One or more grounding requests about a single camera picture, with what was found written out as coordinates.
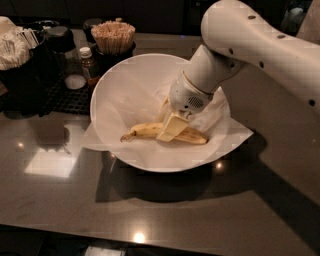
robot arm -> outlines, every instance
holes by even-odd
[[[238,0],[213,4],[203,17],[201,33],[214,53],[200,46],[172,83],[157,139],[170,141],[178,135],[188,116],[201,112],[243,62],[266,72],[320,114],[320,46],[274,29]]]

background wall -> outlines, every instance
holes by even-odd
[[[89,18],[124,18],[137,32],[199,35],[204,12],[217,0],[0,0],[0,16],[16,24],[55,19],[81,27]],[[242,0],[276,28],[289,2],[299,0]]]

napkin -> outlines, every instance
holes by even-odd
[[[94,91],[92,123],[82,138],[82,146],[110,151],[127,164],[146,171],[175,172],[215,161],[241,145],[252,132],[231,118],[222,88],[203,112],[189,119],[190,127],[209,137],[207,144],[155,139],[120,142],[131,126],[155,120],[172,81],[188,63],[171,55],[146,54],[109,70]]]

counter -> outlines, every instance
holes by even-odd
[[[320,118],[255,67],[223,84],[255,133],[170,174],[81,147],[89,116],[0,114],[0,224],[219,255],[317,255]]]

banana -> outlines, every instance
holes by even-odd
[[[130,132],[124,134],[120,141],[129,141],[132,137],[139,138],[156,138],[162,128],[162,123],[143,123],[131,127]],[[206,144],[208,138],[200,131],[187,127],[174,140],[184,141],[191,144]]]

